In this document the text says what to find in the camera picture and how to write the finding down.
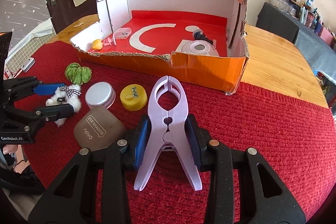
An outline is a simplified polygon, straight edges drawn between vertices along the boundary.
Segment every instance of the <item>red knitted cloth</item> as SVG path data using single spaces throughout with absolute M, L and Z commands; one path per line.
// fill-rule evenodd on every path
M 70 45 L 62 42 L 44 45 L 33 57 L 36 64 L 25 76 L 36 75 L 45 83 L 70 84 L 64 70 L 69 63 L 78 62 L 76 50 Z M 125 86 L 134 83 L 142 85 L 150 94 L 158 80 L 156 76 L 94 63 L 81 65 L 92 69 L 92 79 L 82 86 L 80 112 L 67 119 L 61 128 L 53 122 L 47 123 L 37 134 L 35 144 L 24 146 L 33 170 L 46 187 L 80 149 L 73 128 L 89 111 L 84 97 L 92 84 L 107 81 L 114 87 L 117 98 L 109 110 L 127 128 L 135 128 L 147 108 L 127 111 L 121 105 L 119 94 Z M 199 126 L 230 148 L 255 147 L 288 186 L 307 218 L 316 212 L 336 181 L 336 136 L 330 110 L 245 83 L 232 96 L 189 83 L 182 85 L 189 113 L 195 115 Z M 43 106 L 46 99 L 34 95 L 17 102 L 16 106 L 33 110 Z M 174 97 L 167 95 L 160 98 L 163 107 L 171 106 L 174 101 Z M 133 190 L 135 173 L 129 172 L 127 186 L 133 223 L 203 223 L 209 174 L 201 177 L 203 190 L 195 192 L 173 152 L 161 154 L 141 192 Z M 100 194 L 97 195 L 98 213 Z M 235 194 L 237 217 L 237 189 Z

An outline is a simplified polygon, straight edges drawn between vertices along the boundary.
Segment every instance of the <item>metal bolt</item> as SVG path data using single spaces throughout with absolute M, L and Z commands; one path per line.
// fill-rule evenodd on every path
M 87 148 L 82 148 L 81 150 L 79 150 L 79 153 L 84 156 L 87 155 L 89 153 L 89 150 Z
M 249 153 L 249 154 L 251 154 L 251 155 L 256 155 L 257 154 L 257 150 L 255 149 L 255 148 L 249 148 L 248 150 L 247 150 L 247 152 Z
M 125 146 L 125 145 L 127 145 L 127 140 L 118 140 L 117 145 Z
M 218 141 L 218 140 L 211 140 L 211 141 L 209 142 L 209 144 L 210 144 L 211 146 L 218 146 L 218 145 L 219 145 L 219 141 Z

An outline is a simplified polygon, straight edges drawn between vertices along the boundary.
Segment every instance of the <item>piece of cardboard on table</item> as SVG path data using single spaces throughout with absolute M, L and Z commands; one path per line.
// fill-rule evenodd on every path
M 247 0 L 97 0 L 99 22 L 70 42 L 83 61 L 156 76 L 171 75 L 180 81 L 233 94 L 249 58 L 244 37 L 246 7 Z M 150 26 L 141 27 L 139 22 L 148 22 Z M 181 46 L 194 40 L 192 33 L 183 29 L 191 22 L 211 30 L 218 25 L 214 33 L 222 36 L 220 42 L 204 33 L 217 44 L 218 50 L 224 48 L 225 56 L 181 52 Z M 94 40 L 111 37 L 113 31 L 129 26 L 135 29 L 127 40 L 117 39 L 117 46 L 109 46 L 108 52 L 104 48 L 88 52 Z

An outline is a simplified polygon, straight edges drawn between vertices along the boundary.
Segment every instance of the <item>green hair scrunchie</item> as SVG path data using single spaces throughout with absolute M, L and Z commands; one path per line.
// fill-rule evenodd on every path
M 65 76 L 75 85 L 83 85 L 91 79 L 92 71 L 88 67 L 81 67 L 78 63 L 71 63 L 65 69 Z

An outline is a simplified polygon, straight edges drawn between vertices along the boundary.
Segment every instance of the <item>black and white gingham ribbon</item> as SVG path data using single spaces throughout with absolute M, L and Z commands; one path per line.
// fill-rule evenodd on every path
M 61 88 L 59 88 L 59 91 L 65 91 L 66 92 L 66 94 L 67 94 L 67 96 L 69 97 L 69 98 L 71 98 L 71 96 L 73 95 L 73 94 L 76 94 L 76 95 L 81 95 L 82 93 L 80 92 L 80 91 L 78 91 L 78 90 L 70 90 L 69 89 L 69 87 L 66 85 L 66 86 L 63 86 L 63 87 L 61 87 Z

